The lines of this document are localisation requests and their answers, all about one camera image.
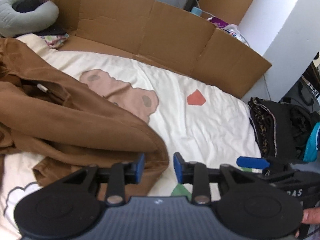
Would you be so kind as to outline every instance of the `white wall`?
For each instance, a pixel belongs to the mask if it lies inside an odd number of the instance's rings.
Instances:
[[[272,67],[243,101],[279,101],[288,92],[320,49],[319,24],[320,0],[253,1],[239,30]]]

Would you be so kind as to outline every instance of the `black disc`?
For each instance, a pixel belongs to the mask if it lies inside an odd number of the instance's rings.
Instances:
[[[99,215],[99,201],[86,192],[31,194],[14,210],[20,232],[35,239],[77,236],[94,224]]]
[[[238,235],[278,239],[295,232],[303,210],[297,199],[263,183],[239,185],[218,202],[221,222]]]

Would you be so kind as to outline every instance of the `brown jacket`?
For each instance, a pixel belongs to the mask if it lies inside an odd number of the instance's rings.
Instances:
[[[4,155],[18,151],[46,156],[34,167],[42,186],[79,166],[110,167],[144,152],[142,182],[128,185],[128,195],[146,195],[169,163],[164,142],[143,120],[7,38],[0,39],[0,176]]]

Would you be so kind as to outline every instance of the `screw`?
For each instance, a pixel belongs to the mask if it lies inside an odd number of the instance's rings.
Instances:
[[[121,196],[118,196],[118,195],[113,195],[113,196],[110,196],[107,198],[107,201],[110,203],[110,204],[119,204],[123,201],[123,198]]]
[[[195,197],[195,202],[200,205],[209,203],[210,199],[207,196],[200,195]]]

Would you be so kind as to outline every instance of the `neck pillow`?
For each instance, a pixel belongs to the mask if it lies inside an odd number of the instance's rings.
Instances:
[[[15,37],[19,34],[42,31],[53,25],[59,15],[58,7],[51,1],[45,2],[30,12],[15,10],[23,3],[35,0],[0,0],[0,34]]]

